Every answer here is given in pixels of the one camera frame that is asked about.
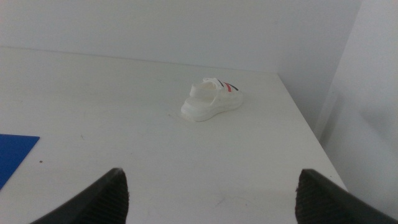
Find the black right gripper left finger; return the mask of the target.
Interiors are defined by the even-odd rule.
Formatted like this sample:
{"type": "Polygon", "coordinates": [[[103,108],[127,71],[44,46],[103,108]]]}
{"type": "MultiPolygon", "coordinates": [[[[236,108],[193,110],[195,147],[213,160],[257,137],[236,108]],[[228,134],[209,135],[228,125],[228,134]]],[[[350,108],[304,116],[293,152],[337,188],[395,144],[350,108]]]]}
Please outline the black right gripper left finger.
{"type": "Polygon", "coordinates": [[[34,223],[125,223],[129,210],[127,178],[112,168],[85,190],[34,223]]]}

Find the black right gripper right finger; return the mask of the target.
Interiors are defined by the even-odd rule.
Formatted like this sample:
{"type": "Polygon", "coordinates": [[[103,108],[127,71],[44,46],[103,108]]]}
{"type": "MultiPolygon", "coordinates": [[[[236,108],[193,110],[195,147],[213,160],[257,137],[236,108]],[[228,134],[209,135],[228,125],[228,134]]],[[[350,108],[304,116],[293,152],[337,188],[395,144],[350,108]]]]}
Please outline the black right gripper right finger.
{"type": "Polygon", "coordinates": [[[299,224],[397,224],[314,169],[300,173],[295,217],[299,224]]]}

